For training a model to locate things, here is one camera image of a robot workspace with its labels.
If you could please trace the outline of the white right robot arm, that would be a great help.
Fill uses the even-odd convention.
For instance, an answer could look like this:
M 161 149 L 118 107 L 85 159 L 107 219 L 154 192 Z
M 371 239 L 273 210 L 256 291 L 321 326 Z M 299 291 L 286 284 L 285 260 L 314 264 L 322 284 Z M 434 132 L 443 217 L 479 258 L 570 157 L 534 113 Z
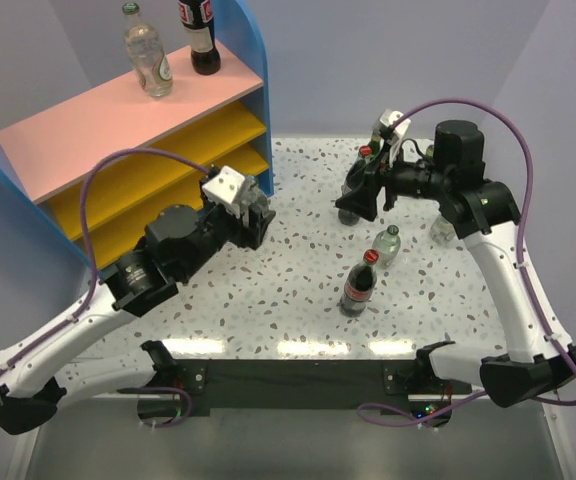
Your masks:
M 442 121 L 432 158 L 411 163 L 400 151 L 408 125 L 397 112 L 375 122 L 372 135 L 381 148 L 353 165 L 335 205 L 372 221 L 380 194 L 385 210 L 400 196 L 437 202 L 478 265 L 506 340 L 501 355 L 452 341 L 425 346 L 408 384 L 427 393 L 449 380 L 477 385 L 503 408 L 567 384 L 576 372 L 576 344 L 529 263 L 512 193 L 484 176 L 483 133 L 470 121 Z

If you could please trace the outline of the clear soda bottle shelved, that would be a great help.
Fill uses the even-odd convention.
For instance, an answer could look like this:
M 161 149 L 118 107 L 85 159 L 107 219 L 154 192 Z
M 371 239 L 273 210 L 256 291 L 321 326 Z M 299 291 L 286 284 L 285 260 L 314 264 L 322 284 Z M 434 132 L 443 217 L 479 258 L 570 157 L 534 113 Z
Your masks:
M 141 89 L 152 98 L 172 92 L 173 77 L 157 29 L 141 16 L 136 2 L 122 6 L 127 25 L 124 45 Z

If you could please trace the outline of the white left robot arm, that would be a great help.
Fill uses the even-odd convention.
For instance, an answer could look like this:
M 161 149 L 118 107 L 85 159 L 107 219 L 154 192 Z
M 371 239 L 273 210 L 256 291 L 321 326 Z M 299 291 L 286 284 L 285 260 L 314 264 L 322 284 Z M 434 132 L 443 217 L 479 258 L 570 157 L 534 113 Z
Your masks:
M 257 249 L 275 213 L 258 188 L 203 192 L 205 210 L 164 209 L 134 250 L 120 256 L 91 292 L 26 339 L 0 351 L 0 428 L 31 431 L 59 409 L 102 393 L 164 392 L 176 387 L 175 359 L 160 341 L 123 356 L 79 362 L 106 334 L 175 296 L 226 243 Z

